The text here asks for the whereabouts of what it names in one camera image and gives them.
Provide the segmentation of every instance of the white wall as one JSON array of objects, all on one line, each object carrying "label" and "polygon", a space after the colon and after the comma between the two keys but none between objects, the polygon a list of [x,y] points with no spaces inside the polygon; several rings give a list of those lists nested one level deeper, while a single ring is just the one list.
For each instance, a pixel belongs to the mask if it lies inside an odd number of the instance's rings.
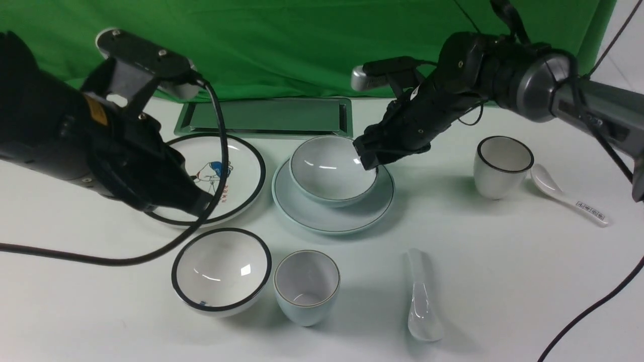
[{"label": "white wall", "polygon": [[[617,34],[637,0],[617,0],[601,42],[600,54]],[[644,5],[641,5],[608,56],[592,76],[594,81],[644,93]]]}]

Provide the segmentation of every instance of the sticker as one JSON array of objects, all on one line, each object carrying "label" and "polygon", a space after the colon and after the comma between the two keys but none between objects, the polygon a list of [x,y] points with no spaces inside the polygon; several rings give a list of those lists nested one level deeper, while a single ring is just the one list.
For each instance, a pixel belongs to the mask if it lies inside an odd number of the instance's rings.
[{"label": "sticker", "polygon": [[591,206],[588,206],[583,202],[577,202],[577,204],[575,204],[575,206],[579,207],[582,210],[588,211],[589,213],[591,213],[593,216],[595,216],[596,218],[598,218],[600,220],[603,220],[605,218],[604,214],[599,212],[599,210],[593,209]]},{"label": "sticker", "polygon": [[[230,162],[228,162],[228,176],[231,175],[232,172],[232,165]],[[222,177],[223,173],[223,164],[219,161],[214,161],[214,162],[208,162],[204,167],[197,172],[196,175],[190,176],[190,178],[193,179],[195,184],[198,184],[198,186],[205,186],[208,188],[207,191],[208,193],[214,195],[214,191],[217,189],[217,185],[219,185],[219,180]],[[226,198],[228,196],[228,185],[224,186],[223,189],[223,195],[220,200],[221,203],[226,202]]]},{"label": "sticker", "polygon": [[409,100],[412,100],[416,97],[416,94],[418,94],[418,88],[421,86],[416,87],[416,89],[413,90],[412,95],[409,96]]},{"label": "sticker", "polygon": [[108,125],[108,116],[105,114],[105,110],[103,109],[103,105],[101,103],[98,103],[97,101],[93,100],[90,96],[83,94],[83,97],[85,97],[85,100],[87,101],[87,105],[90,107],[90,113],[91,117],[98,123],[102,124],[103,126]]}]

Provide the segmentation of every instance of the green screen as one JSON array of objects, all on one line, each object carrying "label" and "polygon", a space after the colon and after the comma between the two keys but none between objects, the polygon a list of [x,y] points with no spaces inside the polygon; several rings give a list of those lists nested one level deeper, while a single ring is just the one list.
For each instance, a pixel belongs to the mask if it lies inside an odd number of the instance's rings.
[{"label": "green screen", "polygon": [[[513,4],[532,41],[578,54],[585,71],[615,1]],[[508,33],[488,1],[459,2],[484,33]],[[433,61],[451,33],[473,30],[452,0],[3,0],[0,26],[74,85],[102,60],[95,36],[122,28],[191,58],[222,99],[365,95],[349,86],[354,66],[401,55]]]}]

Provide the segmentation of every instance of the white spoon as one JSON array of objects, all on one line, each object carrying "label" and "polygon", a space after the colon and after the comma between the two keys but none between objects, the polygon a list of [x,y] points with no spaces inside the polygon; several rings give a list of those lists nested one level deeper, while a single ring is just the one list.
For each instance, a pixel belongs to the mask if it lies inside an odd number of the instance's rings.
[{"label": "white spoon", "polygon": [[535,182],[536,188],[541,190],[544,194],[554,198],[557,201],[563,202],[573,207],[578,213],[586,216],[594,223],[601,227],[607,227],[612,224],[611,219],[603,212],[589,206],[585,202],[579,201],[574,198],[568,197],[557,184],[554,182],[552,176],[548,173],[544,166],[535,164],[530,170],[532,180]]},{"label": "white spoon", "polygon": [[426,272],[422,263],[422,251],[407,250],[407,257],[412,270],[413,291],[412,305],[409,308],[407,327],[414,338],[434,342],[443,338],[443,326],[431,307],[427,291]]}]

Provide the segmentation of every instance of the white plate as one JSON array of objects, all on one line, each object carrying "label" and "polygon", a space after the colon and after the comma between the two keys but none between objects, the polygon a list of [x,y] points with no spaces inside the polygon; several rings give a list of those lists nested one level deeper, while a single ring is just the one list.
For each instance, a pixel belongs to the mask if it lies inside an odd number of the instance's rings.
[{"label": "white plate", "polygon": [[393,177],[380,167],[374,188],[364,199],[347,207],[327,207],[306,197],[290,176],[288,161],[273,176],[273,200],[281,213],[296,224],[321,234],[351,234],[372,226],[389,210],[395,191]]},{"label": "white plate", "polygon": [[[201,133],[168,142],[185,158],[185,170],[202,190],[214,195],[223,172],[219,135]],[[222,199],[202,227],[224,222],[244,211],[261,191],[266,179],[266,166],[260,153],[248,142],[228,136],[228,181]],[[149,216],[177,227],[188,227],[196,216],[170,207],[158,207]]]}]

